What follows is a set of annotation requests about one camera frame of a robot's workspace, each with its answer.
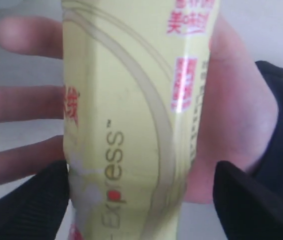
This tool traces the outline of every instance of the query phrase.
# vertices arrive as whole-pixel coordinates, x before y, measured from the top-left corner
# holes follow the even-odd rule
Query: palm
[[[61,58],[62,44],[61,25],[53,20],[23,17],[0,22],[0,45],[8,51]],[[63,117],[63,91],[59,87],[1,90],[10,94],[0,101],[9,100],[11,104],[5,105],[5,111],[0,108],[0,122]],[[189,174],[186,200],[207,203],[212,199],[217,161],[228,160],[246,171],[252,169],[267,147],[276,120],[274,97],[236,33],[220,19],[213,37],[198,153]],[[62,148],[62,137],[58,136],[1,152],[0,184],[33,174],[59,160],[63,157]],[[40,161],[34,158],[38,152],[42,153]]]

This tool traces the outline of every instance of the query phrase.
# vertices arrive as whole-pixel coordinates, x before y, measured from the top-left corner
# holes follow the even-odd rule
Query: white background
[[[222,0],[224,16],[240,33],[255,60],[267,60],[283,67],[283,0]],[[25,0],[7,15],[40,15],[61,19],[59,0]],[[62,62],[42,57],[19,56],[0,49],[0,85],[35,86],[63,84]],[[61,134],[63,123],[38,120],[0,124],[0,151],[42,141]],[[0,186],[0,197],[22,181]],[[70,211],[58,233],[66,240]],[[211,205],[184,204],[180,220],[180,240],[224,240],[223,230]]]

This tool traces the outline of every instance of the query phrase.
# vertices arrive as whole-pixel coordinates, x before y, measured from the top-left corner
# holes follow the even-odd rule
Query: snack wrapper
[[[69,240],[175,240],[219,0],[62,0]]]

